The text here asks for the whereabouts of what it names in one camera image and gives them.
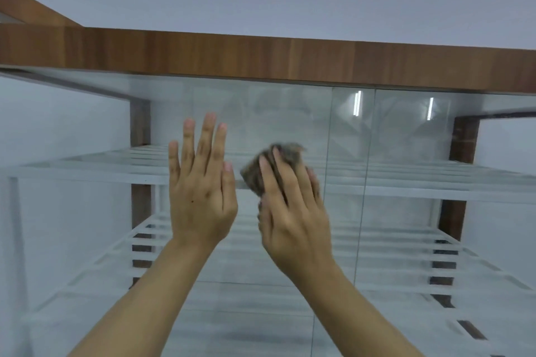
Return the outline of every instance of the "brown sponge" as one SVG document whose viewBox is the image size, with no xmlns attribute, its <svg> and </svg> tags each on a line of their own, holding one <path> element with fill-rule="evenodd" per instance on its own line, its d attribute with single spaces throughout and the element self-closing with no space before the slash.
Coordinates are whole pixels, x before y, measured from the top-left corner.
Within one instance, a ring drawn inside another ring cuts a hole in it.
<svg viewBox="0 0 536 357">
<path fill-rule="evenodd" d="M 300 162 L 301 152 L 305 150 L 302 145 L 297 143 L 274 143 L 271 144 L 270 147 L 268 147 L 266 150 L 259 152 L 249 164 L 247 164 L 242 170 L 240 170 L 240 175 L 242 175 L 242 178 L 244 178 L 245 184 L 258 197 L 264 195 L 264 183 L 262 175 L 260 174 L 259 166 L 260 156 L 264 156 L 268 160 L 268 163 L 272 167 L 273 173 L 276 176 L 279 189 L 281 189 L 281 192 L 283 192 L 283 197 L 285 197 L 281 175 L 277 170 L 276 159 L 273 157 L 274 147 L 277 147 L 277 149 L 281 153 L 281 158 L 283 159 L 283 161 L 289 164 L 294 171 L 296 171 L 296 167 Z"/>
</svg>

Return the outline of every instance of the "forearm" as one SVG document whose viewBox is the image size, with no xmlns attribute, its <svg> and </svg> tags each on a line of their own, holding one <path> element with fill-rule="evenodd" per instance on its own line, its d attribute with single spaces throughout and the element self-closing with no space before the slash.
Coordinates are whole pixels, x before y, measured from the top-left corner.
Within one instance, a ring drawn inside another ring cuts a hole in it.
<svg viewBox="0 0 536 357">
<path fill-rule="evenodd" d="M 298 289 L 345 357 L 423 357 L 335 264 Z"/>
<path fill-rule="evenodd" d="M 153 266 L 71 352 L 70 357 L 159 356 L 171 327 L 211 253 L 172 240 Z"/>
</svg>

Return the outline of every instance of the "white shelf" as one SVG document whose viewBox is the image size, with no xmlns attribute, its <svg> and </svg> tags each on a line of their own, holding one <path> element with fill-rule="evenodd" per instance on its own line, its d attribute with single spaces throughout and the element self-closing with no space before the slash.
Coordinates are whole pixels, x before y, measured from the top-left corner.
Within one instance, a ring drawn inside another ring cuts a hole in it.
<svg viewBox="0 0 536 357">
<path fill-rule="evenodd" d="M 238 171 L 253 155 L 227 154 L 234 164 L 238 189 L 247 188 Z M 456 161 L 366 164 L 332 158 L 327 163 L 325 158 L 306 160 L 320 180 L 325 180 L 328 194 L 536 203 L 536 177 L 532 175 Z M 148 145 L 4 168 L 0 172 L 17 178 L 165 185 L 167 148 Z"/>
<path fill-rule="evenodd" d="M 152 237 L 136 238 L 138 233 Z M 441 231 L 334 221 L 332 233 L 334 255 L 345 274 L 428 357 L 454 349 L 461 357 L 536 354 L 530 336 L 536 327 L 536 291 Z M 57 325 L 83 324 L 82 316 L 88 316 L 84 308 L 90 308 L 95 311 L 93 320 L 88 318 L 93 324 L 126 293 L 132 278 L 146 271 L 132 267 L 132 260 L 154 260 L 170 238 L 168 215 L 152 215 L 31 311 L 26 321 L 35 330 L 50 325 L 58 330 Z M 134 252 L 132 244 L 150 245 L 153 252 Z M 434 253 L 446 249 L 458 254 Z M 435 260 L 455 262 L 456 269 L 434 268 Z M 432 285 L 430 277 L 454 278 L 453 285 Z M 434 294 L 451 295 L 455 308 L 441 306 Z M 310 355 L 311 350 L 313 355 L 338 355 L 318 322 L 312 337 L 312 318 L 301 294 L 260 245 L 255 218 L 239 216 L 194 285 L 166 352 L 199 355 L 208 353 L 203 347 L 210 343 L 223 354 L 262 348 L 266 355 Z M 473 339 L 459 320 L 472 322 L 487 340 Z M 507 327 L 508 335 L 496 334 L 498 326 Z"/>
</svg>

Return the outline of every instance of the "hand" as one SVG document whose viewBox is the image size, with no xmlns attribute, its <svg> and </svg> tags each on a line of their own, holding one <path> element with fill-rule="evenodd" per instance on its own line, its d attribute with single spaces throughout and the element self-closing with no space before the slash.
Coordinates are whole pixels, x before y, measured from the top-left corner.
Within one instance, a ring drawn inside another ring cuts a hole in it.
<svg viewBox="0 0 536 357">
<path fill-rule="evenodd" d="M 212 145 L 215 124 L 216 115 L 207 114 L 194 153 L 195 122 L 184 122 L 180 165 L 177 141 L 169 144 L 173 240 L 180 246 L 200 246 L 209 251 L 227 236 L 238 212 L 233 168 L 224 162 L 227 125 L 218 126 Z"/>
<path fill-rule="evenodd" d="M 273 153 L 288 206 L 270 164 L 261 157 L 265 194 L 260 204 L 259 230 L 274 263 L 300 288 L 310 278 L 335 266 L 330 223 L 314 173 L 301 160 L 294 173 L 277 149 Z"/>
</svg>

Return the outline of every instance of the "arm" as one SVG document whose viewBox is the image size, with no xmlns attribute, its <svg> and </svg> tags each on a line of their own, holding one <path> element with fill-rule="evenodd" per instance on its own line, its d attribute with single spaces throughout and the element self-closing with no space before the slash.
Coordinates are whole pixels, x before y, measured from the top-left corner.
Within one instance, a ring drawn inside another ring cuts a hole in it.
<svg viewBox="0 0 536 357">
<path fill-rule="evenodd" d="M 184 122 L 182 161 L 169 144 L 169 199 L 173 238 L 151 268 L 91 329 L 70 357 L 156 357 L 212 250 L 229 232 L 238 205 L 234 173 L 224 164 L 226 125 L 212 135 L 207 115 L 193 150 L 193 120 Z"/>
<path fill-rule="evenodd" d="M 296 172 L 274 151 L 288 205 L 265 158 L 259 229 L 263 246 L 296 285 L 345 357 L 423 357 L 372 306 L 335 263 L 329 218 L 318 179 L 303 163 Z"/>
</svg>

